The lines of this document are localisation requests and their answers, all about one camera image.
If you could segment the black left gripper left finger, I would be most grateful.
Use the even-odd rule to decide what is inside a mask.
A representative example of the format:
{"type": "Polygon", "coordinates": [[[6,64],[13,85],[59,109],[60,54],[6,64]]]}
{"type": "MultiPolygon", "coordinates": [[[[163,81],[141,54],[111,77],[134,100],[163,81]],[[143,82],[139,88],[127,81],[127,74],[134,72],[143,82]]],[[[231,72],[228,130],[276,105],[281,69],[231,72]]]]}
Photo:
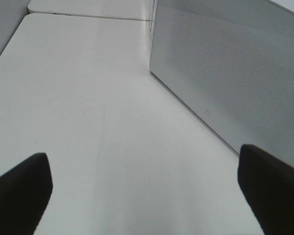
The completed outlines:
{"type": "Polygon", "coordinates": [[[0,235],[32,235],[53,190],[46,153],[36,153],[0,176],[0,235]]]}

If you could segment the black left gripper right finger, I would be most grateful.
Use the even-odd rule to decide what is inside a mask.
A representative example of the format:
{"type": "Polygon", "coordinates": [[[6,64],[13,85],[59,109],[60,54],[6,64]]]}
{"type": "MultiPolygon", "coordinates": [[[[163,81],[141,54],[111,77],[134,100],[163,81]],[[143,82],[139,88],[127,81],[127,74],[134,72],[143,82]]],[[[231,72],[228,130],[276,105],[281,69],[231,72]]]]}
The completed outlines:
{"type": "Polygon", "coordinates": [[[240,149],[240,189],[266,235],[294,235],[294,168],[252,144],[240,149]]]}

